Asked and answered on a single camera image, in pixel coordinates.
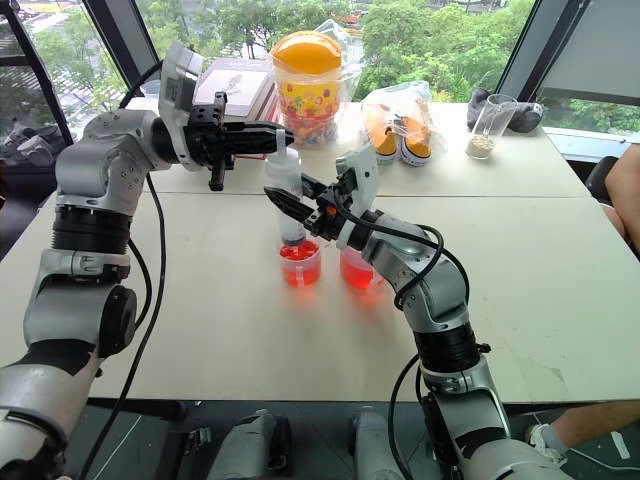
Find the orange lid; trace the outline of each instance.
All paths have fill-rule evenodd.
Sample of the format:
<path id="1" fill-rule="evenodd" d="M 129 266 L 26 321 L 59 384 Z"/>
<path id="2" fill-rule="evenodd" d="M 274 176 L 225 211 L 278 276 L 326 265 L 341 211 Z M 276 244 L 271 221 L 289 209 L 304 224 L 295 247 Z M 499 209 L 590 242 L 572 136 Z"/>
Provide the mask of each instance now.
<path id="1" fill-rule="evenodd" d="M 322 74 L 342 64 L 342 49 L 333 38 L 320 32 L 287 35 L 271 50 L 274 58 L 300 73 Z"/>

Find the floor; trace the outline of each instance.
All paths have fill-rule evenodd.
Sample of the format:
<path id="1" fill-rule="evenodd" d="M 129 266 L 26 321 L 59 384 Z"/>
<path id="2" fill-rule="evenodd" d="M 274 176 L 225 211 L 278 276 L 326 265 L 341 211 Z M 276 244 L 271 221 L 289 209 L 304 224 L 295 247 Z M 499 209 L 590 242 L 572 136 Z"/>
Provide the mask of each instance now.
<path id="1" fill-rule="evenodd" d="M 125 413 L 119 417 L 112 434 L 98 456 L 89 479 L 205 479 L 215 453 L 230 428 L 242 417 L 260 408 L 289 418 L 293 433 L 290 475 L 298 477 L 353 478 L 353 461 L 347 450 L 347 423 L 362 406 L 357 403 L 315 402 L 189 402 L 190 412 L 181 422 Z M 373 404 L 386 415 L 386 404 Z M 402 403 L 396 411 L 397 438 L 402 452 L 417 479 L 440 479 L 442 475 L 432 459 L 422 411 L 417 403 Z M 553 421 L 562 410 L 539 414 L 543 422 Z M 88 407 L 68 450 L 66 472 L 73 477 L 80 470 L 92 441 L 104 423 L 106 410 Z M 535 422 L 529 415 L 510 419 L 514 438 L 521 438 L 526 427 Z M 177 453 L 180 433 L 208 426 L 212 442 L 195 454 L 183 458 L 183 468 L 169 475 Z M 611 436 L 585 444 L 580 450 L 614 466 L 640 466 L 640 424 L 621 431 L 631 459 L 622 460 Z M 573 453 L 563 470 L 580 480 L 638 479 L 640 472 L 612 472 Z"/>

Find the sneaker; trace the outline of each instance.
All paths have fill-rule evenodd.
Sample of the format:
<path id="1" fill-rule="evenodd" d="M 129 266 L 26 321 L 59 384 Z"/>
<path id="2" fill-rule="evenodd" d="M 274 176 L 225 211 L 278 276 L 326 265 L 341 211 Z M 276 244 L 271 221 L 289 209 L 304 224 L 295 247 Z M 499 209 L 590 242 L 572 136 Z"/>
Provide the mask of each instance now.
<path id="1" fill-rule="evenodd" d="M 540 455 L 549 460 L 553 465 L 561 467 L 562 465 L 567 463 L 567 456 L 564 453 L 560 453 L 555 448 L 547 447 L 547 444 L 542 437 L 542 431 L 548 427 L 548 423 L 532 425 L 527 429 L 525 441 L 533 448 L 535 448 Z"/>

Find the plastic cup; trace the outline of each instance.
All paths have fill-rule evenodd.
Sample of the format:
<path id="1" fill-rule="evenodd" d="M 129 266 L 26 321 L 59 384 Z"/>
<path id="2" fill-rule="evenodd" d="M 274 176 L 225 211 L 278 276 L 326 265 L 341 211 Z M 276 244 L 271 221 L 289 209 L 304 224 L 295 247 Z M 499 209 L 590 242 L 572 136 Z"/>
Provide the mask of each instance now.
<path id="1" fill-rule="evenodd" d="M 322 145 L 336 136 L 342 49 L 320 32 L 296 32 L 271 51 L 278 107 L 300 145 Z"/>
<path id="2" fill-rule="evenodd" d="M 342 278 L 356 288 L 373 288 L 383 280 L 378 272 L 362 259 L 360 252 L 351 247 L 340 252 L 340 272 Z"/>
<path id="3" fill-rule="evenodd" d="M 517 108 L 517 100 L 509 95 L 489 95 L 471 132 L 467 155 L 479 160 L 489 158 Z"/>
<path id="4" fill-rule="evenodd" d="M 280 266 L 289 285 L 313 285 L 322 271 L 320 247 L 308 239 L 298 246 L 283 245 L 280 248 Z"/>

